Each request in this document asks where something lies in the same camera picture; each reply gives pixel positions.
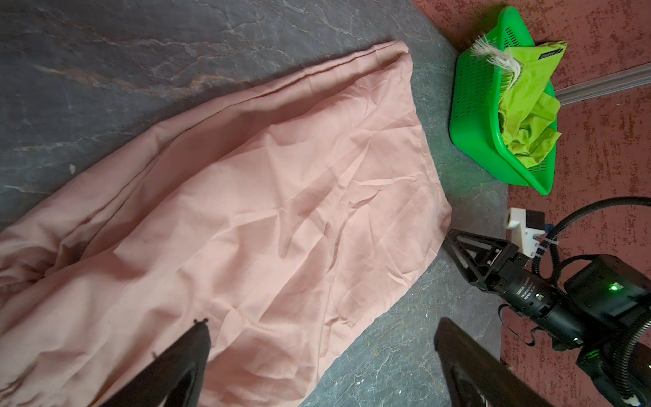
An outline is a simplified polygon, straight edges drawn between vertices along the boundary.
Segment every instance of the green basket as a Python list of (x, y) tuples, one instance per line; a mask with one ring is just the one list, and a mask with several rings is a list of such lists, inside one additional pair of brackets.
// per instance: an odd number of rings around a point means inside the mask
[[(515, 7), (500, 12), (497, 27), (486, 37), (500, 49), (535, 45)], [(450, 117), (452, 142), (501, 182), (532, 186), (547, 195), (554, 183), (556, 146), (542, 163), (531, 168), (504, 146), (497, 116), (501, 82), (502, 69), (485, 58), (471, 55), (470, 49), (459, 56)], [(551, 82), (545, 93), (556, 97)], [(557, 129), (556, 120), (551, 127)]]

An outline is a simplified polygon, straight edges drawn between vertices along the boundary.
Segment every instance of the green towel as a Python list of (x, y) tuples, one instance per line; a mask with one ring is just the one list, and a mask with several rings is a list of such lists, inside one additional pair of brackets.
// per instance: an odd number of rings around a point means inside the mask
[(543, 90), (566, 47), (566, 42), (548, 42), (504, 50), (521, 63), (522, 71), (517, 82), (501, 95), (502, 140), (527, 168), (540, 164), (561, 136), (549, 127), (561, 103)]

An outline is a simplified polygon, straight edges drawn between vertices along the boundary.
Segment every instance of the white tassel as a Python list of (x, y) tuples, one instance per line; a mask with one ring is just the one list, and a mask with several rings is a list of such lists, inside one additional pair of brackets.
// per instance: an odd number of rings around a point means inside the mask
[(480, 36), (477, 41), (471, 47), (471, 52), (476, 57), (488, 57), (486, 60), (502, 68), (502, 71), (508, 72), (511, 74), (511, 81), (506, 88), (511, 89), (515, 82), (520, 77), (520, 72), (522, 72), (522, 65), (518, 62), (517, 59), (513, 58), (511, 55), (500, 51), (497, 47), (491, 44), (486, 36)]

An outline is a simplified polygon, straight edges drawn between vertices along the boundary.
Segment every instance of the gray marble table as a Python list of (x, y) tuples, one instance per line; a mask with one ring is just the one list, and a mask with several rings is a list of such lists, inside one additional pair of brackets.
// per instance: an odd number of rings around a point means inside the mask
[[(2, 228), (155, 122), (401, 39), (453, 226), (504, 233), (506, 186), (449, 139), (457, 54), (409, 0), (4, 0), (0, 18)], [(303, 405), (449, 405), (437, 321), (451, 317), (498, 356), (497, 304), (441, 254)]]

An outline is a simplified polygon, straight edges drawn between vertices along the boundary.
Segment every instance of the metal strip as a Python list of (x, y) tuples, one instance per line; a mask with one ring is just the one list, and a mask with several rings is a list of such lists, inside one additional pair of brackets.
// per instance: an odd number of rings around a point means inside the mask
[(559, 89), (556, 91), (556, 99), (561, 105), (568, 105), (647, 83), (651, 83), (651, 63)]

